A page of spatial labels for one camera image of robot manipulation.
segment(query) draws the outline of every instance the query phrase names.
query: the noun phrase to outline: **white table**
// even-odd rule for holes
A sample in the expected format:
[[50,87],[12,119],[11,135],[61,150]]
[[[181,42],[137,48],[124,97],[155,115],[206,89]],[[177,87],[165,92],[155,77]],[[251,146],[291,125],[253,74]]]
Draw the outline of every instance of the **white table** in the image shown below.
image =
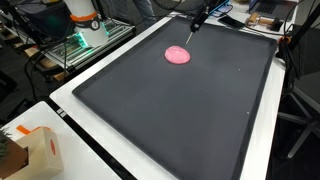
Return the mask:
[[[248,14],[235,11],[231,11],[230,16],[242,22],[249,17]],[[72,90],[169,20],[169,17],[162,19],[50,95],[54,102],[139,180],[172,180],[176,177],[77,100],[72,95]],[[219,24],[214,18],[209,18],[207,23]],[[265,179],[284,73],[282,61],[273,58],[247,150],[241,180]]]
[[45,102],[36,104],[3,127],[8,128],[13,140],[24,136],[16,130],[18,125],[29,130],[47,126],[57,134],[64,171],[52,180],[121,180]]

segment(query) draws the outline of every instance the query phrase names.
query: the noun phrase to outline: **cardboard box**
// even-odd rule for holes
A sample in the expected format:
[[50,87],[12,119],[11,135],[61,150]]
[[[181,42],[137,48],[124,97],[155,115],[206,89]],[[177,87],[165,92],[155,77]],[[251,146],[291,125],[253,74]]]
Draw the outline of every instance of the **cardboard box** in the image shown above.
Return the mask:
[[54,132],[39,128],[16,143],[28,148],[29,164],[6,180],[50,180],[63,170],[59,144]]

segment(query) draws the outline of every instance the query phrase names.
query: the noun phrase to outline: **pink blob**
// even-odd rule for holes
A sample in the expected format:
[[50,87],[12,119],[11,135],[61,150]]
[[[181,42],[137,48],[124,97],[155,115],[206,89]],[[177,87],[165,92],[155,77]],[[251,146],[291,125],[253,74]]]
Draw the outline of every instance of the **pink blob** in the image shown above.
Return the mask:
[[164,56],[166,57],[167,61],[173,64],[184,64],[190,61],[190,54],[188,51],[179,46],[169,47]]

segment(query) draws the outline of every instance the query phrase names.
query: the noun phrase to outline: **desk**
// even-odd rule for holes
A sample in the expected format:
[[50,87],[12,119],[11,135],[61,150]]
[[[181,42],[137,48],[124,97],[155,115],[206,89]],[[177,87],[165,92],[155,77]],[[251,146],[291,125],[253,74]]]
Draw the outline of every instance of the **desk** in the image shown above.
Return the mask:
[[15,129],[18,125],[23,125],[27,129],[47,126],[57,134],[64,171],[52,180],[121,180],[45,102],[36,104],[4,126],[8,128],[8,133],[12,134],[13,140],[23,136]]
[[[248,14],[234,11],[230,12],[230,16],[243,22],[249,17]],[[77,100],[72,95],[72,90],[169,20],[169,17],[162,19],[50,95],[54,102],[139,180],[173,180],[176,177]],[[215,18],[209,18],[207,23],[219,24]],[[265,179],[285,73],[281,62],[273,58],[247,150],[241,180]]]

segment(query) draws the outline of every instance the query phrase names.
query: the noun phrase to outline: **black surface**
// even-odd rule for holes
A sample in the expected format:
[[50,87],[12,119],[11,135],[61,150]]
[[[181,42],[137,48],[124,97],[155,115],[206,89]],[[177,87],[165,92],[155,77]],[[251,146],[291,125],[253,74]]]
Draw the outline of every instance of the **black surface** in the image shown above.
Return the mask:
[[[174,18],[73,93],[181,179],[238,179],[274,40]],[[164,59],[180,45],[185,65]]]

